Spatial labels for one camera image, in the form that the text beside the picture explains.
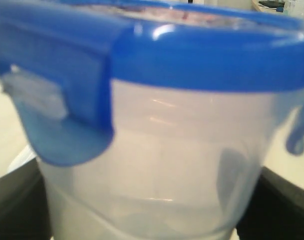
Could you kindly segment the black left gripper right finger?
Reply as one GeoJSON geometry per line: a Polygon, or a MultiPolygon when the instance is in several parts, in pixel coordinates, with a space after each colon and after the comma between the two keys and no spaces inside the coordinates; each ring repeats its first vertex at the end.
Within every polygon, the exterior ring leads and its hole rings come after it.
{"type": "Polygon", "coordinates": [[[264,167],[236,230],[241,240],[304,240],[304,189],[264,167]]]}

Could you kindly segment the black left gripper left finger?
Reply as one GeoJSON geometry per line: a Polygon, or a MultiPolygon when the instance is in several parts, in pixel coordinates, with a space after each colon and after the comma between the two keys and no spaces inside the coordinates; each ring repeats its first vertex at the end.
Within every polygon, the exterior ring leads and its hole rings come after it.
{"type": "Polygon", "coordinates": [[[0,177],[0,240],[52,237],[43,177],[28,162],[0,177]]]}

